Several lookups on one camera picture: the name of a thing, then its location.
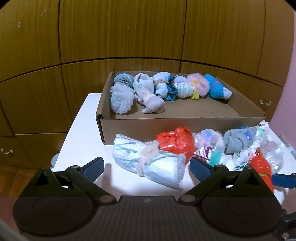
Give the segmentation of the white sock teal band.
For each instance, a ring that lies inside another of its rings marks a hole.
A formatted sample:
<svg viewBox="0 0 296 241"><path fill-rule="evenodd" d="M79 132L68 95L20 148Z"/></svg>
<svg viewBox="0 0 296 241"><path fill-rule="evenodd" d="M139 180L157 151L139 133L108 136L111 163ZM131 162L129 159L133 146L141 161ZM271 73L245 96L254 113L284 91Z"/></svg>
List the white sock teal band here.
<svg viewBox="0 0 296 241"><path fill-rule="evenodd" d="M222 151L212 149L211 147L201 147L197 150L197 156L201 157L210 166L225 165L229 161L228 156Z"/></svg>

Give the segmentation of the white pink sock bundle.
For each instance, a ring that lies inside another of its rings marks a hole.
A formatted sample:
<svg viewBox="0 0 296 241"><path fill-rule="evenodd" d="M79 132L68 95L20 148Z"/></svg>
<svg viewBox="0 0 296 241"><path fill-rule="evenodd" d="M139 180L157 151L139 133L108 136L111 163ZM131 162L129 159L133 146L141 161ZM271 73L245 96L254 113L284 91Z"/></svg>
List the white pink sock bundle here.
<svg viewBox="0 0 296 241"><path fill-rule="evenodd" d="M133 79L134 98L144 106L142 113L162 113L165 101L154 94L154 82L152 77L145 73L138 73Z"/></svg>

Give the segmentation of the orange sock roll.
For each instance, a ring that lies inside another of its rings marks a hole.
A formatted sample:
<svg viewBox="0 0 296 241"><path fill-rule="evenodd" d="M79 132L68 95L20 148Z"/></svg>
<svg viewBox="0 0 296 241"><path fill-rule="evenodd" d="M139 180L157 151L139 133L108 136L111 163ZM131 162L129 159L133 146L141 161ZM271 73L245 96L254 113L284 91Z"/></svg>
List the orange sock roll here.
<svg viewBox="0 0 296 241"><path fill-rule="evenodd" d="M255 169L255 171L260 175L265 184L269 189L274 192L274 186L272 183L272 171L271 166L268 161L263 156L260 148L257 148L255 154L252 156L250 161L250 166Z"/></svg>
<svg viewBox="0 0 296 241"><path fill-rule="evenodd" d="M174 131L162 132L156 135L159 148L174 154L184 154L185 164L189 162L196 151L193 133L188 127L178 127Z"/></svg>

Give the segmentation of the white fluffy sock roll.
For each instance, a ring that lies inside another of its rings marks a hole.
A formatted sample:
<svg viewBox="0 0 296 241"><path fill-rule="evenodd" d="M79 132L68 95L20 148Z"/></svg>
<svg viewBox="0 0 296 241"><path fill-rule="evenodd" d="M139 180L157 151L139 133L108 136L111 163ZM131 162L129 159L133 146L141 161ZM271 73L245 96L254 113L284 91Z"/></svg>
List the white fluffy sock roll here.
<svg viewBox="0 0 296 241"><path fill-rule="evenodd" d="M117 83L111 90L111 109L116 114L128 113L134 103L134 90L127 85Z"/></svg>

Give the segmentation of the grey sock with blue flower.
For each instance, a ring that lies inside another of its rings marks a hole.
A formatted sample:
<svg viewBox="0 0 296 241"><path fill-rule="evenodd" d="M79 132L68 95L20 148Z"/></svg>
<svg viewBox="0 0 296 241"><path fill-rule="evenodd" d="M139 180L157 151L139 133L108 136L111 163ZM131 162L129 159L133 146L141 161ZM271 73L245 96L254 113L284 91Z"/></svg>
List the grey sock with blue flower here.
<svg viewBox="0 0 296 241"><path fill-rule="evenodd" d="M256 131L256 127L246 126L226 131L224 133L225 152L232 154L250 147L255 139Z"/></svg>

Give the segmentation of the light blue teal sock bundle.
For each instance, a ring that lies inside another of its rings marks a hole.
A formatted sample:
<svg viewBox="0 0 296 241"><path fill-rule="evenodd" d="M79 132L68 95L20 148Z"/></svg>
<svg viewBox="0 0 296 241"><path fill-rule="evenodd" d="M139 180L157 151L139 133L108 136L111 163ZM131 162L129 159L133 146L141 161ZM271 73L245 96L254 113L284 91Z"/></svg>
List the light blue teal sock bundle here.
<svg viewBox="0 0 296 241"><path fill-rule="evenodd" d="M159 72L152 77L154 94L164 100L175 101L178 90L174 86L174 76L168 72Z"/></svg>

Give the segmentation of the grey sock roll blue stripe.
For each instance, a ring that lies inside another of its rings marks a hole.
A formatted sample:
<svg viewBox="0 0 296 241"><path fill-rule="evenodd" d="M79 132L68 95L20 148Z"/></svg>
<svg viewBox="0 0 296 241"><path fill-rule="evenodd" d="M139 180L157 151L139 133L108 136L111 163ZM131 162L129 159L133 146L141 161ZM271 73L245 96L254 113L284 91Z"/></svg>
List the grey sock roll blue stripe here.
<svg viewBox="0 0 296 241"><path fill-rule="evenodd" d="M113 84L116 85L117 83L126 85L130 88L133 88L133 81L134 77L127 73L121 73L114 77Z"/></svg>

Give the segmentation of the white green striped sock roll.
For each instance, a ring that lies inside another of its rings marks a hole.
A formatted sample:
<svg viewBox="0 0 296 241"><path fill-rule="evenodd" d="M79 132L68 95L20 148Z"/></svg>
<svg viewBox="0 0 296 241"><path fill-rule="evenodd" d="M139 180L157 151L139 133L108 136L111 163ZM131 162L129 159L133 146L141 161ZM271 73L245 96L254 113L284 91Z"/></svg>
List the white green striped sock roll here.
<svg viewBox="0 0 296 241"><path fill-rule="evenodd" d="M167 187L182 190L185 173L185 154L159 149L159 142L141 142L116 134L112 157L116 164L140 177Z"/></svg>

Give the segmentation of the translucent white bagged sock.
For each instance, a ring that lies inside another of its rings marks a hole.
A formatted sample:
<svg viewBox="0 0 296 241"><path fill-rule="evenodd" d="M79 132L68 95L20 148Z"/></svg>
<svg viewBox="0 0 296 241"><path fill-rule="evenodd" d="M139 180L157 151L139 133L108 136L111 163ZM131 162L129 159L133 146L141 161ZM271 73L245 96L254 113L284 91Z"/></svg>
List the translucent white bagged sock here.
<svg viewBox="0 0 296 241"><path fill-rule="evenodd" d="M272 175L278 173L284 165L284 152L274 141L262 140L260 142L260 151L271 167Z"/></svg>

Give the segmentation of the white ribbed sock roll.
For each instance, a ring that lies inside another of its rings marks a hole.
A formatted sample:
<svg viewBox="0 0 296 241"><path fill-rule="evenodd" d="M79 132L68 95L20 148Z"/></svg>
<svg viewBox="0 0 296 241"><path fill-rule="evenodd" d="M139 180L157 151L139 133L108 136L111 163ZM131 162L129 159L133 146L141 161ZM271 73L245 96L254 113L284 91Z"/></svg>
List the white ribbed sock roll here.
<svg viewBox="0 0 296 241"><path fill-rule="evenodd" d="M174 78L174 87L177 88L177 97L185 99L193 94L194 88L189 84L186 77L177 75Z"/></svg>

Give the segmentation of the white sock green band right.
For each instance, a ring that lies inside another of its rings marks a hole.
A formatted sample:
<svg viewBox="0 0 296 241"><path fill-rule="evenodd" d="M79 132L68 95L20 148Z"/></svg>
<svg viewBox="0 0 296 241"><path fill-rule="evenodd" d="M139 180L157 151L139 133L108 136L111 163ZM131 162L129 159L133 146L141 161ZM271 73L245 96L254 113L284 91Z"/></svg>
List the white sock green band right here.
<svg viewBox="0 0 296 241"><path fill-rule="evenodd" d="M263 140L271 140L269 122L262 120L256 127L256 134L253 142L262 142Z"/></svg>

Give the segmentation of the white small table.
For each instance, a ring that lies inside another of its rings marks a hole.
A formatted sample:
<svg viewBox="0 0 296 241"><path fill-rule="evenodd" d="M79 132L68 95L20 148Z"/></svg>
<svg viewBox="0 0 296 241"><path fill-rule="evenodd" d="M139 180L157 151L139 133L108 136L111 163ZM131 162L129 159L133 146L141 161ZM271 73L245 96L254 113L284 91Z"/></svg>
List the white small table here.
<svg viewBox="0 0 296 241"><path fill-rule="evenodd" d="M65 138L54 171L64 171L73 165L83 166L96 157L102 157L104 172L95 184L116 198L122 195L179 197L199 183L189 168L185 169L183 189L175 190L119 167L111 155L112 145L102 143L97 126L96 111L100 96L99 93L90 93L86 97Z"/></svg>

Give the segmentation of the blue sock pink band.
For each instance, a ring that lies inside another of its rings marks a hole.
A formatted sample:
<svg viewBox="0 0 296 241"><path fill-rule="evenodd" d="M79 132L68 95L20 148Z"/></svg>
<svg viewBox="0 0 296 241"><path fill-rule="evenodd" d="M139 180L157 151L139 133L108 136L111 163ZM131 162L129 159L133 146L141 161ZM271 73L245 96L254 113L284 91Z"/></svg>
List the blue sock pink band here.
<svg viewBox="0 0 296 241"><path fill-rule="evenodd" d="M229 99L232 96L232 92L227 89L217 78L206 74L204 78L209 82L208 94L211 99Z"/></svg>

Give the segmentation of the brown cardboard box tray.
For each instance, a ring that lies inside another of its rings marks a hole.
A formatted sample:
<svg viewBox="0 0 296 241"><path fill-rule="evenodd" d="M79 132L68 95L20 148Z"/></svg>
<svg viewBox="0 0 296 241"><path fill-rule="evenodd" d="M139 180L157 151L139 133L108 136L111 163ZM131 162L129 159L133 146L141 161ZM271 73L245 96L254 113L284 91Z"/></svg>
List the brown cardboard box tray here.
<svg viewBox="0 0 296 241"><path fill-rule="evenodd" d="M247 97L227 84L222 84L232 92L229 100L219 101L210 97L177 99L166 101L162 113L142 113L141 106L134 102L132 109L124 115L111 110L111 87L118 71L109 73L96 112L96 121L103 144L112 145L116 134L140 140L154 140L158 133L173 131L178 127L188 127L197 133L213 129L221 133L240 126L255 126L265 119L265 113Z"/></svg>

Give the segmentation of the pastel sock in plastic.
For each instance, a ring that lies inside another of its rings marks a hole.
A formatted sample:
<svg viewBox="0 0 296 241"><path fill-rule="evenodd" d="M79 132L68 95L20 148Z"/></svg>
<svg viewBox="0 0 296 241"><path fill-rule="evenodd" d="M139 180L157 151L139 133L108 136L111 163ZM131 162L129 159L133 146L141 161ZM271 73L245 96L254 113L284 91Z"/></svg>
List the pastel sock in plastic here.
<svg viewBox="0 0 296 241"><path fill-rule="evenodd" d="M210 147L211 150L221 152L224 152L226 149L223 135L215 130L205 129L199 133L193 133L193 138L195 141L195 147L198 151L207 147Z"/></svg>

